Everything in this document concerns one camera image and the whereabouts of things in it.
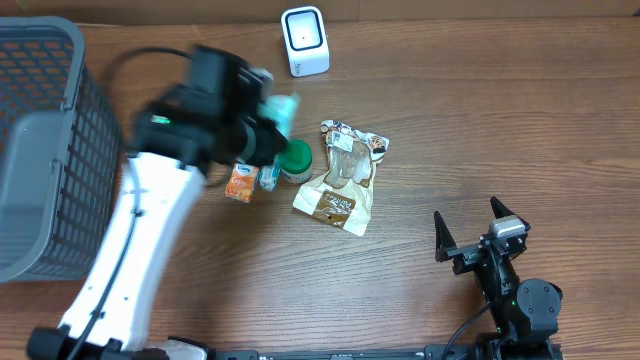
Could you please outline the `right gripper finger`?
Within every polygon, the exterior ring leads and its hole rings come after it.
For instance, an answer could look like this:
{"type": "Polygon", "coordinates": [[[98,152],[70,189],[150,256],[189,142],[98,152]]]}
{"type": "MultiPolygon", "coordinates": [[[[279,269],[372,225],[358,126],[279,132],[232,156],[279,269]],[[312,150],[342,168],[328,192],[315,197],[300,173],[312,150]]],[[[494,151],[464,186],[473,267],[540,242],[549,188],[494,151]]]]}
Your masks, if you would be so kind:
{"type": "Polygon", "coordinates": [[[496,196],[490,198],[490,205],[496,219],[515,216],[515,213],[505,206],[496,196]]]}
{"type": "Polygon", "coordinates": [[[451,258],[451,253],[457,249],[457,245],[439,211],[434,212],[434,225],[436,230],[435,260],[444,262],[451,258]]]}

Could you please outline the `blue tissue pack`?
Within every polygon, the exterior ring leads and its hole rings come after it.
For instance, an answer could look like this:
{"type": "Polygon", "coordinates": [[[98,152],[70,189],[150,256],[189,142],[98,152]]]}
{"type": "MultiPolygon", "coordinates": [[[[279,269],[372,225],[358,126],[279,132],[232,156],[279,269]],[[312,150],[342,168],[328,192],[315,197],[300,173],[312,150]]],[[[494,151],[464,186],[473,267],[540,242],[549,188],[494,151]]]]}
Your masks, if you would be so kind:
{"type": "Polygon", "coordinates": [[[263,190],[274,191],[280,177],[280,166],[278,164],[264,166],[260,170],[259,184],[263,190]]]}

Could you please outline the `mint green wipes pack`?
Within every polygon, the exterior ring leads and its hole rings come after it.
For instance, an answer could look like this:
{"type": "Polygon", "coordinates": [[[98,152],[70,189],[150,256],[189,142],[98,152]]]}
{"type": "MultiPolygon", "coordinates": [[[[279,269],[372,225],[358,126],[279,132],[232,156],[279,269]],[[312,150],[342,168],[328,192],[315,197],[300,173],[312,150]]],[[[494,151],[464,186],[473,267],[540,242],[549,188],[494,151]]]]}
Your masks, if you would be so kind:
{"type": "Polygon", "coordinates": [[[290,95],[271,95],[260,106],[259,113],[276,123],[277,130],[289,139],[294,128],[294,121],[300,104],[300,96],[296,93],[290,95]]]}

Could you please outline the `green lid jar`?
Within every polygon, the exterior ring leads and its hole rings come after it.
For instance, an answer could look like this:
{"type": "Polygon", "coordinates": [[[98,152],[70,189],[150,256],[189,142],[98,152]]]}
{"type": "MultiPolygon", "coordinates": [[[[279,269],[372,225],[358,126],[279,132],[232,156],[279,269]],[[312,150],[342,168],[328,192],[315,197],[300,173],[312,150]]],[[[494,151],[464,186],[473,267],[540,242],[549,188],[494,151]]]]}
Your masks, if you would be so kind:
{"type": "Polygon", "coordinates": [[[307,182],[313,173],[313,153],[308,143],[292,139],[279,155],[282,176],[289,182],[307,182]]]}

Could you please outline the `orange tissue pack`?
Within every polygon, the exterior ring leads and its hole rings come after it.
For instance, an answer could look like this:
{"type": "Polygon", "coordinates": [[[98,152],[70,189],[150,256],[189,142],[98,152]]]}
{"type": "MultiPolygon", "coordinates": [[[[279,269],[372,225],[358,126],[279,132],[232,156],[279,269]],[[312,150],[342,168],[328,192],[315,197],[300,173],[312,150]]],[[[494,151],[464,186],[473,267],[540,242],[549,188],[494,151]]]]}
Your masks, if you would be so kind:
{"type": "Polygon", "coordinates": [[[225,196],[249,203],[253,197],[260,169],[255,166],[236,163],[225,188],[225,196]]]}

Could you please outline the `beige snack pouch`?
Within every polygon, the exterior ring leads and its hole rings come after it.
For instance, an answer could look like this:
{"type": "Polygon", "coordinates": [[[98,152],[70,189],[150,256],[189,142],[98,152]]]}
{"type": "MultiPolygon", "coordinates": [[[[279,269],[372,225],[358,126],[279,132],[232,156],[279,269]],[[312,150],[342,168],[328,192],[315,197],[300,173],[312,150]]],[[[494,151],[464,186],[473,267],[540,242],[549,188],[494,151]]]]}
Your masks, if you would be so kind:
{"type": "Polygon", "coordinates": [[[371,220],[377,167],[389,150],[390,141],[335,120],[321,123],[321,138],[328,170],[299,188],[293,207],[362,236],[371,220]]]}

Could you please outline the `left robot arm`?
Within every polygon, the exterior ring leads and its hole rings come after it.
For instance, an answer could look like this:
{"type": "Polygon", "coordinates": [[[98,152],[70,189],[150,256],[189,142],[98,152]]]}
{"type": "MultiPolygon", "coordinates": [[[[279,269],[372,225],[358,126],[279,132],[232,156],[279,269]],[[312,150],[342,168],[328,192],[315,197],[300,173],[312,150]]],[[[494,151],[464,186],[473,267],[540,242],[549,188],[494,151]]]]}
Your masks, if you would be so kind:
{"type": "Polygon", "coordinates": [[[97,258],[55,328],[35,329],[31,359],[211,359],[212,348],[148,340],[151,312],[185,221],[212,164],[271,165],[287,144],[261,114],[273,78],[216,48],[188,53],[184,82],[137,115],[114,214],[97,258]]]}

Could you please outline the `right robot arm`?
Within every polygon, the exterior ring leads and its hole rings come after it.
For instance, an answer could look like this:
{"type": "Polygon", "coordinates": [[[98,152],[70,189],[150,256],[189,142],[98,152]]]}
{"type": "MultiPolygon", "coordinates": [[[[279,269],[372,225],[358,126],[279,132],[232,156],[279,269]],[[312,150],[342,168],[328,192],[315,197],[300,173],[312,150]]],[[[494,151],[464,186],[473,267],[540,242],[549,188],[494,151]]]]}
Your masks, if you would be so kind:
{"type": "Polygon", "coordinates": [[[497,197],[490,199],[494,220],[477,244],[459,247],[442,215],[434,213],[435,260],[453,262],[456,275],[473,273],[485,305],[461,325],[445,345],[428,345],[430,359],[561,359],[561,347],[551,336],[558,332],[563,293],[543,279],[522,281],[512,260],[526,251],[530,224],[497,197]],[[496,330],[481,333],[472,344],[456,340],[484,313],[496,330]]]}

